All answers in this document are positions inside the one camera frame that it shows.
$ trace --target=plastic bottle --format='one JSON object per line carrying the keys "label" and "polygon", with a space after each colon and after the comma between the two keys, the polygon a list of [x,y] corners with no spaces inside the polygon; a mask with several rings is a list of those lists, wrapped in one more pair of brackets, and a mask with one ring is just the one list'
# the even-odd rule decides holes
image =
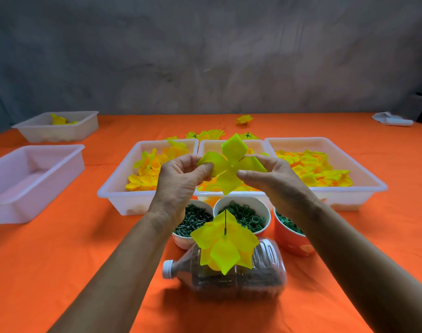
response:
{"label": "plastic bottle", "polygon": [[285,287],[285,266],[274,240],[259,239],[252,269],[236,265],[226,275],[200,265],[200,252],[194,245],[180,260],[165,261],[163,278],[177,277],[202,299],[275,297]]}

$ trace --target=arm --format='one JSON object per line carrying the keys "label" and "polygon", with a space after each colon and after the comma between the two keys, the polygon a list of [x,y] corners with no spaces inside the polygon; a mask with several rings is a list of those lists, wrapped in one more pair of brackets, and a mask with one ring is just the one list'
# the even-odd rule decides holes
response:
{"label": "arm", "polygon": [[163,164],[148,213],[131,229],[48,333],[127,333],[172,231],[212,164],[185,155]]}
{"label": "arm", "polygon": [[422,284],[322,203],[286,161],[258,159],[269,173],[237,175],[302,229],[371,329],[422,332]]}

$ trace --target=left hand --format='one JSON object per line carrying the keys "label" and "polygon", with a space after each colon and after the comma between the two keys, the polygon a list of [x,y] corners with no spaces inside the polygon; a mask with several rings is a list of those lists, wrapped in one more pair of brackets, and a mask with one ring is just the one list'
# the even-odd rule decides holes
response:
{"label": "left hand", "polygon": [[185,208],[196,186],[211,180],[214,164],[197,167],[201,156],[186,154],[162,165],[157,190],[149,206],[149,213],[160,215],[172,230],[185,218]]}

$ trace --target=hand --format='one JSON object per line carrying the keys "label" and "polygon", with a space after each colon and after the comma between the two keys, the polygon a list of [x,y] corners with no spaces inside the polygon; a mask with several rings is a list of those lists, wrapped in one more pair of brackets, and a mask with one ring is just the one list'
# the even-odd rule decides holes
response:
{"label": "hand", "polygon": [[157,190],[148,212],[167,219],[175,229],[185,218],[185,208],[191,200],[196,186],[211,180],[212,163],[197,167],[198,155],[183,155],[162,165],[158,176]]}
{"label": "hand", "polygon": [[237,176],[247,185],[265,192],[280,214],[298,222],[309,207],[320,202],[294,173],[288,162],[264,155],[255,157],[268,173],[239,170]]}

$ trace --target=empty plastic tray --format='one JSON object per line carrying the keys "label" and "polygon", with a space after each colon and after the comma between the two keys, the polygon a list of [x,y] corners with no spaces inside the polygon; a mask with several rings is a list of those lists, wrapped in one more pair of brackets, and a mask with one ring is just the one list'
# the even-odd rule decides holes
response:
{"label": "empty plastic tray", "polygon": [[[213,151],[219,154],[222,154],[222,144],[226,140],[203,140],[200,142],[200,147],[198,148],[198,155],[204,156],[206,152]],[[243,142],[254,151],[254,154],[259,153],[268,153],[269,148],[266,146],[263,140],[243,140]],[[212,206],[214,206],[215,202],[219,199],[224,197],[222,192],[211,192],[211,191],[204,191],[204,190],[195,190],[194,195],[200,201],[204,201]],[[233,191],[228,194],[228,196],[237,196],[237,197],[244,197],[244,196],[251,196],[256,197],[260,201],[266,204],[269,209],[273,208],[273,205],[269,201],[269,198],[266,196],[264,192],[260,191],[251,191],[251,192],[244,192],[244,191]]]}
{"label": "empty plastic tray", "polygon": [[388,189],[386,184],[327,138],[266,138],[265,142],[273,156],[276,156],[275,151],[280,150],[324,152],[333,169],[350,170],[353,182],[350,187],[311,187],[314,194],[334,210],[358,210],[375,192]]}
{"label": "empty plastic tray", "polygon": [[24,146],[0,158],[0,223],[32,221],[84,170],[83,145]]}
{"label": "empty plastic tray", "polygon": [[78,121],[78,124],[52,125],[51,112],[46,112],[12,128],[18,129],[29,142],[74,142],[85,139],[99,127],[98,111],[52,113],[66,118],[70,123]]}
{"label": "empty plastic tray", "polygon": [[[183,142],[191,154],[197,154],[197,139],[174,141]],[[146,213],[154,197],[155,190],[130,192],[126,191],[125,186],[129,183],[128,177],[134,174],[134,163],[142,159],[143,151],[150,153],[153,148],[156,148],[157,154],[161,154],[165,147],[169,147],[167,140],[140,141],[136,143],[115,169],[114,173],[98,190],[98,197],[107,198],[121,215],[143,215]]]}

